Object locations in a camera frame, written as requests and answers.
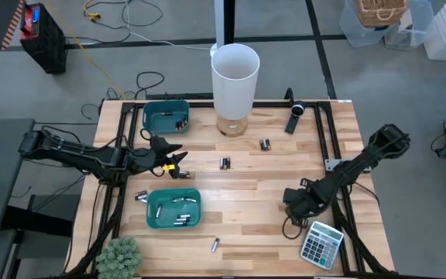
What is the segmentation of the wicker basket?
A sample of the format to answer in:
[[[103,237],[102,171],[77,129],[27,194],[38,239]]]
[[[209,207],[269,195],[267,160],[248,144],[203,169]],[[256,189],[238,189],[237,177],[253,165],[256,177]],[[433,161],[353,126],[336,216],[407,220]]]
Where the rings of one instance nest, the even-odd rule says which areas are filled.
[[[398,23],[407,10],[407,0],[355,0],[359,22],[366,28]]]

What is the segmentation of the white tower fan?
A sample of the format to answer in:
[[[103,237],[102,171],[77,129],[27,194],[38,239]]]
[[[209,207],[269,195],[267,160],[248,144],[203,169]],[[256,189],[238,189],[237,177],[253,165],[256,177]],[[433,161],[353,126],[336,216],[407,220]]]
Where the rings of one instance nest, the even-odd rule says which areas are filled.
[[[213,57],[218,49],[235,42],[236,0],[214,0],[215,43],[210,49]]]

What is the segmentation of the light teal plastic bin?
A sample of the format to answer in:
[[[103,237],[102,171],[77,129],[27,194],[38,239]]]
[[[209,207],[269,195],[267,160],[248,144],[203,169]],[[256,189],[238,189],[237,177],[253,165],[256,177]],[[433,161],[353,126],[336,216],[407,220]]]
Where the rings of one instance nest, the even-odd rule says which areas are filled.
[[[180,201],[173,203],[174,198],[194,198],[197,203]],[[162,205],[162,212],[156,219],[158,205]],[[173,226],[177,215],[190,214],[187,226]],[[202,219],[202,198],[196,188],[168,188],[155,190],[149,194],[146,204],[146,224],[151,229],[179,229],[192,228],[199,225]]]

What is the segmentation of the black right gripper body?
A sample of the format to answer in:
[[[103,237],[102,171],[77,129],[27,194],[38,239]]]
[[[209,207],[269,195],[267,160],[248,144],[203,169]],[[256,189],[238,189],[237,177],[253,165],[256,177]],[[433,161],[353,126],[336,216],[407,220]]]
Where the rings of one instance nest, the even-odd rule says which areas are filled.
[[[331,179],[329,176],[316,181],[302,178],[300,185],[303,187],[301,194],[292,202],[302,203],[303,218],[292,219],[292,224],[302,227],[306,219],[320,215],[331,203]]]

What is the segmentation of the black webcam on stand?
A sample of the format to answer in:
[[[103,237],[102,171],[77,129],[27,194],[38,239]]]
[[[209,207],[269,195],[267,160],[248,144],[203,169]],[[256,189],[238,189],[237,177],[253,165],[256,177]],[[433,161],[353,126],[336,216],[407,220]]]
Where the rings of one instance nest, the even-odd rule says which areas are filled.
[[[286,124],[285,132],[294,134],[297,123],[300,117],[304,114],[306,105],[302,101],[291,102],[291,111],[288,123]]]

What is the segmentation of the silver mounting plate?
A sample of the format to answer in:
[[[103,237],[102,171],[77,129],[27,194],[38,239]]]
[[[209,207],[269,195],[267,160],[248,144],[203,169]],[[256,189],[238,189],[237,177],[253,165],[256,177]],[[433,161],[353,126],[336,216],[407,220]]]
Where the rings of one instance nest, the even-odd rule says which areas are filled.
[[[344,162],[347,162],[347,160],[343,159],[326,159],[324,161],[325,164],[325,171],[327,173],[330,173],[334,170],[335,167],[337,167],[339,164],[343,164]],[[363,174],[369,174],[372,171],[371,167],[365,168],[362,173]]]

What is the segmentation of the dark teal plastic bin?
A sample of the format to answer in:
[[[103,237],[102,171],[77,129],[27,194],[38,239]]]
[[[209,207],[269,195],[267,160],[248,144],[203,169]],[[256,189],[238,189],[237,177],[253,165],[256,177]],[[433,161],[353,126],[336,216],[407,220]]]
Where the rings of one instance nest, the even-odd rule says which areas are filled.
[[[162,112],[172,112],[163,116]],[[142,113],[143,128],[155,135],[185,133],[189,129],[190,106],[184,100],[148,102]],[[188,120],[188,125],[176,130],[176,122]]]

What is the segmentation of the green artificial plant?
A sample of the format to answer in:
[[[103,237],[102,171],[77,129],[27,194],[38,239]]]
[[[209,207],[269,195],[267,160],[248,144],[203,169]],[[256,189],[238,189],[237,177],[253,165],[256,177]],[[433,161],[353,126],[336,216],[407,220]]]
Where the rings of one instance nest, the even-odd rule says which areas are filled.
[[[137,242],[132,237],[110,241],[96,257],[98,279],[133,279],[142,262]]]

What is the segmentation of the black red tool case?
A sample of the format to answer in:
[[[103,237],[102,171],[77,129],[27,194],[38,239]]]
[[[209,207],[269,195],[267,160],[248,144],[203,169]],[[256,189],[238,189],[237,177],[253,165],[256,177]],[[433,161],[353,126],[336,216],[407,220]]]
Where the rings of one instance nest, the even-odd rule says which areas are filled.
[[[66,71],[67,40],[44,4],[24,3],[20,31],[22,48],[47,74]]]

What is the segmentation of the silver desk calculator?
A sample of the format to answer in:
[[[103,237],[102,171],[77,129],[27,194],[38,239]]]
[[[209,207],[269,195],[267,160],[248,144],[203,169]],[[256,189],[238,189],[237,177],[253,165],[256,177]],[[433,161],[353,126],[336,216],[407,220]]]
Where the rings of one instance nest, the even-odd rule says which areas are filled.
[[[314,221],[300,250],[303,260],[324,270],[331,270],[338,255],[344,234],[339,230]]]

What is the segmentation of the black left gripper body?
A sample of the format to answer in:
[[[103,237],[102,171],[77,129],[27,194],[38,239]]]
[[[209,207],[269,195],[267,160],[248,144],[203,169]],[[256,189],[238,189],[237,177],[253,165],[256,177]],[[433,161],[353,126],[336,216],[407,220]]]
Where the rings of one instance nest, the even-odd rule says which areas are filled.
[[[169,153],[160,152],[161,139],[165,138],[151,136],[149,149],[139,148],[132,150],[129,155],[129,175],[137,175],[149,171],[157,177],[160,176],[154,172],[154,169],[164,166],[164,160],[166,157],[169,157]],[[177,179],[180,174],[180,167],[177,165],[174,170],[169,170],[168,172],[173,179]]]

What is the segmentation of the clear plastic storage bin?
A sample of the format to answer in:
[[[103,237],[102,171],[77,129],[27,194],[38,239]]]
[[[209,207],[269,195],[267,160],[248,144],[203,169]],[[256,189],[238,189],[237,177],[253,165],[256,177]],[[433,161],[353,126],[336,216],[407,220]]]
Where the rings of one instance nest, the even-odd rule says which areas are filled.
[[[385,47],[392,50],[413,51],[424,41],[434,18],[429,0],[407,0],[407,10],[400,21],[384,36]]]
[[[359,22],[355,0],[345,0],[339,26],[352,47],[367,47],[377,44],[392,26],[366,28]]]

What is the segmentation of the white shade wooden lamp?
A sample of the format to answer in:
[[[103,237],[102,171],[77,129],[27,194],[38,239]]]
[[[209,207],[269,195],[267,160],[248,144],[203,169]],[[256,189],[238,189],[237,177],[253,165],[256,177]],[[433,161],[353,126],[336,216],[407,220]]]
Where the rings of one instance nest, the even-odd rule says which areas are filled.
[[[248,125],[259,76],[260,58],[253,48],[233,43],[211,58],[216,125],[224,136],[241,136]]]

